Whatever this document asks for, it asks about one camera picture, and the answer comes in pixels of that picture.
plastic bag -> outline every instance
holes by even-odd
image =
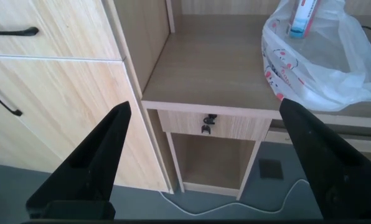
[[[265,76],[275,95],[315,111],[371,101],[371,44],[344,0],[321,0],[308,36],[286,29],[294,1],[281,0],[263,28]]]

desk drawer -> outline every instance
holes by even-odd
[[[210,134],[202,133],[208,114],[159,110],[162,129],[168,133],[193,134],[219,138],[262,141],[270,126],[270,119],[228,116],[218,114]]]
[[[101,0],[0,0],[0,31],[30,27],[0,35],[0,55],[121,59]]]

wooden shelf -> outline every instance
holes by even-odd
[[[143,93],[144,106],[281,119],[280,101],[263,75],[261,30],[267,18],[183,15]],[[371,26],[371,16],[358,20]],[[371,103],[315,114],[325,123],[371,127]]]
[[[237,196],[255,143],[237,139],[171,134],[186,190]]]

white cable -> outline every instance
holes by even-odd
[[[282,212],[282,210],[284,209],[284,206],[285,206],[285,202],[286,202],[286,199],[288,199],[288,196],[290,195],[290,193],[292,192],[292,190],[295,188],[296,184],[298,184],[299,182],[305,182],[307,184],[309,184],[308,181],[304,180],[304,179],[299,179],[297,180],[293,185],[292,187],[289,189],[288,193],[286,194],[284,200],[283,200],[283,204],[281,206],[281,208],[277,211],[264,211],[262,209],[259,209],[259,208],[255,208],[255,207],[252,207],[252,206],[249,206],[249,205],[245,205],[245,204],[242,204],[242,203],[239,203],[239,202],[232,202],[232,203],[228,203],[228,204],[225,204],[225,205],[222,205],[220,207],[217,207],[217,208],[213,208],[211,210],[207,210],[207,211],[204,211],[204,212],[201,212],[201,213],[192,213],[192,212],[188,212],[186,210],[184,210],[183,208],[181,208],[180,206],[176,205],[174,202],[172,202],[170,199],[168,199],[164,194],[162,194],[162,192],[160,192],[160,194],[162,195],[162,197],[167,200],[169,203],[171,203],[173,206],[175,206],[176,208],[178,208],[180,211],[188,214],[188,215],[191,215],[191,216],[199,216],[199,215],[205,215],[209,212],[213,212],[213,211],[216,211],[216,210],[219,210],[221,208],[224,208],[224,207],[227,207],[227,206],[230,206],[230,205],[239,205],[239,206],[243,206],[243,207],[246,207],[246,208],[250,208],[252,210],[255,210],[255,211],[258,211],[258,212],[261,212],[261,213],[266,213],[266,214],[277,214],[277,213],[280,213]]]

gray floor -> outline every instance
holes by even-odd
[[[285,195],[300,178],[306,178],[292,146],[264,143],[258,158],[279,159],[284,180],[260,179],[258,163],[252,168],[240,202],[261,210],[279,210]],[[42,172],[0,166],[0,223],[20,223],[28,219],[25,202],[49,176]],[[167,195],[183,209],[200,213],[235,202],[234,197],[188,191]],[[285,202],[284,209],[275,214],[257,212],[239,205],[200,215],[187,215],[165,201],[158,192],[115,186],[111,202],[116,218],[121,219],[312,219],[322,218],[308,184],[298,183]]]

